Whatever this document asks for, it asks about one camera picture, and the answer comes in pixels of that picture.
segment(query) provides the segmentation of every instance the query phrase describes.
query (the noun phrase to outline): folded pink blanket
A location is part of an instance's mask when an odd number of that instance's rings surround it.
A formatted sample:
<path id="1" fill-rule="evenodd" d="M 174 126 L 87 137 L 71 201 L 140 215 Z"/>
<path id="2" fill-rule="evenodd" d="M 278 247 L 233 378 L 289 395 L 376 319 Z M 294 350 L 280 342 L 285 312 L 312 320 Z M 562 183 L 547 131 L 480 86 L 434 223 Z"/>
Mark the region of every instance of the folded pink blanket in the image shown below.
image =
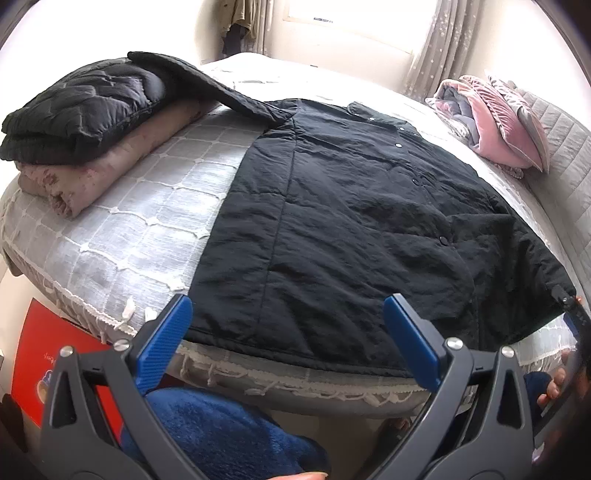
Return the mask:
<path id="1" fill-rule="evenodd" d="M 66 218 L 76 217 L 138 160 L 166 142 L 216 102 L 178 100 L 126 135 L 107 153 L 81 166 L 31 165 L 15 162 L 23 192 L 44 196 Z"/>

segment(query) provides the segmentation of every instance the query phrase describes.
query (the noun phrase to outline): gray quilted pillow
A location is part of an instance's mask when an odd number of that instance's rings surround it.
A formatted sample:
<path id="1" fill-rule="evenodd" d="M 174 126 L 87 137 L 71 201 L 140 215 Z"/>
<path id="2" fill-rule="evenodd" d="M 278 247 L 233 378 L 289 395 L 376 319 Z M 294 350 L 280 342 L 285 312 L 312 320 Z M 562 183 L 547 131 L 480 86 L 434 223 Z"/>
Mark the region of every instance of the gray quilted pillow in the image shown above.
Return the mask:
<path id="1" fill-rule="evenodd" d="M 550 146 L 550 172 L 529 168 L 537 196 L 591 299 L 591 132 L 565 111 L 517 88 L 538 116 Z"/>

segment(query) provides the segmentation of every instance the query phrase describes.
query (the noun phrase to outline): blue gripper pad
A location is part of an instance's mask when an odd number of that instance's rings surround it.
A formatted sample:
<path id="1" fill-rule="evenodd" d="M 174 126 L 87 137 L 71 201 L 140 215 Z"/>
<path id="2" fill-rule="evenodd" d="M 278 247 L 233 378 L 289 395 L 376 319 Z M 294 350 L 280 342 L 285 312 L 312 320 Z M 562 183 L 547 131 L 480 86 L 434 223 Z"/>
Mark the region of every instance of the blue gripper pad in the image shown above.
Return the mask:
<path id="1" fill-rule="evenodd" d="M 193 303 L 186 295 L 176 294 L 158 318 L 140 328 L 128 365 L 142 395 L 158 386 L 192 320 Z"/>
<path id="2" fill-rule="evenodd" d="M 446 367 L 443 337 L 400 293 L 384 301 L 384 323 L 417 383 L 436 392 Z"/>

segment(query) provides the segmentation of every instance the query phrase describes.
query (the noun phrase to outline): blue fleece blanket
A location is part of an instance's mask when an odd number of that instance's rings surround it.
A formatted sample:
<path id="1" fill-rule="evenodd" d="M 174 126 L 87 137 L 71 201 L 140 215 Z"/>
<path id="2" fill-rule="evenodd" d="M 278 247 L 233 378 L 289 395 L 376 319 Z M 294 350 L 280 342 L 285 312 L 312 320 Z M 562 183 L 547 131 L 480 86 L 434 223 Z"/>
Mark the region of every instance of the blue fleece blanket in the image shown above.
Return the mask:
<path id="1" fill-rule="evenodd" d="M 146 400 L 172 438 L 211 480 L 265 480 L 330 471 L 321 446 L 283 431 L 256 408 L 189 388 L 155 390 Z M 125 428 L 121 447 L 145 464 Z"/>

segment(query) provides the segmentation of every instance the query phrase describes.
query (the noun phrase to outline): red box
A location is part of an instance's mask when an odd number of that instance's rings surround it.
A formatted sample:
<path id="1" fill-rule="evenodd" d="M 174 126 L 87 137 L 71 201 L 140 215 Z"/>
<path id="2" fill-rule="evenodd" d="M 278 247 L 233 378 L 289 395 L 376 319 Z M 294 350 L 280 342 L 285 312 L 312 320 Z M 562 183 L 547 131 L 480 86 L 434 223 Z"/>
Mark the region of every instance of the red box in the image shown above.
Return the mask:
<path id="1" fill-rule="evenodd" d="M 73 346 L 78 353 L 110 348 L 33 299 L 18 341 L 11 394 L 37 426 L 41 426 L 43 420 L 53 364 L 64 345 Z M 111 392 L 108 387 L 97 387 L 97 393 L 118 438 L 123 422 Z"/>

